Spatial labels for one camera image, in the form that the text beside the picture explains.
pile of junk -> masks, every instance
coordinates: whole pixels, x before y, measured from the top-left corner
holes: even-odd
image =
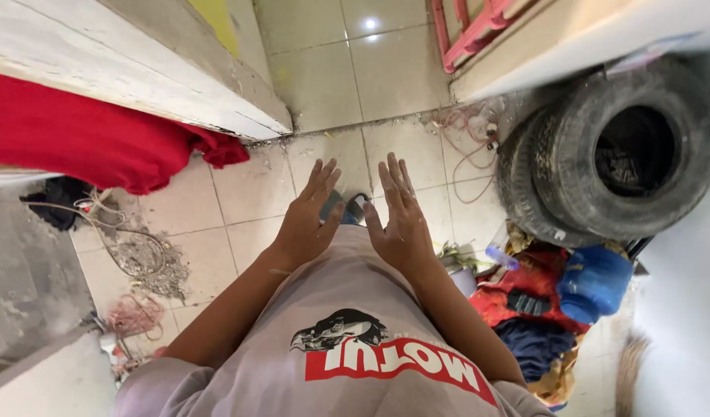
[[[560,410],[584,335],[618,311],[640,251],[708,190],[710,91],[669,58],[583,76],[499,145],[496,178],[508,214],[486,250],[497,265],[451,274]]]

black cloth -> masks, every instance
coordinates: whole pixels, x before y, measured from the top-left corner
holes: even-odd
[[[81,198],[87,197],[86,190],[89,188],[90,185],[85,181],[72,178],[71,176],[58,176],[45,181],[43,192],[28,194],[20,198],[23,202],[52,203],[75,209],[74,203]],[[29,205],[28,208],[44,219],[46,223],[56,227],[60,232],[70,229],[72,224],[75,223],[75,217],[77,216],[77,213],[62,210],[57,207]]]
[[[551,370],[551,362],[573,346],[573,333],[552,321],[512,317],[494,327],[497,336],[519,362],[522,376],[530,384]]]
[[[551,301],[547,298],[535,298],[513,288],[507,294],[507,308],[519,313],[540,317],[551,311]]]

graphic print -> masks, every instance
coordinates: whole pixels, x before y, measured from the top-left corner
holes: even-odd
[[[450,349],[408,337],[407,333],[397,333],[392,341],[381,343],[388,338],[386,333],[386,326],[376,317],[356,309],[341,309],[313,327],[296,332],[291,350],[306,353],[305,381],[338,376],[391,379],[413,370],[497,406],[489,384],[467,359]]]
[[[386,326],[372,315],[356,309],[337,310],[313,327],[299,330],[291,339],[291,350],[323,352],[341,344],[347,337],[370,346],[378,346],[386,335]]]

red cloth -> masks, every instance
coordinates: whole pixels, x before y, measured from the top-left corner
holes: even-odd
[[[565,258],[561,251],[526,253],[527,260],[520,262],[519,270],[507,271],[504,278],[496,284],[481,286],[471,295],[468,301],[486,321],[489,327],[512,317],[534,318],[532,315],[518,314],[507,308],[507,294],[517,288],[531,297],[547,298],[551,301],[551,310],[540,316],[544,320],[552,320],[567,332],[582,335],[591,326],[568,318],[561,311],[560,297],[556,294],[556,284],[563,274]]]
[[[239,139],[0,75],[0,163],[148,194],[188,164],[249,160]]]

black tire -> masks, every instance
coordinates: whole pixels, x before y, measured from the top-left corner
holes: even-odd
[[[640,125],[648,129],[651,149],[669,147],[671,155],[654,168],[660,173],[655,186],[633,196],[612,192],[595,166],[600,135],[623,110],[640,112],[633,114],[640,120],[645,115]],[[564,223],[618,240],[652,236],[689,213],[710,185],[710,94],[689,70],[666,59],[609,80],[598,73],[546,116],[535,151],[536,189]]]
[[[533,113],[499,148],[497,192],[507,215],[520,229],[541,241],[565,248],[596,245],[602,238],[565,225],[549,212],[532,180],[533,141],[545,110]]]

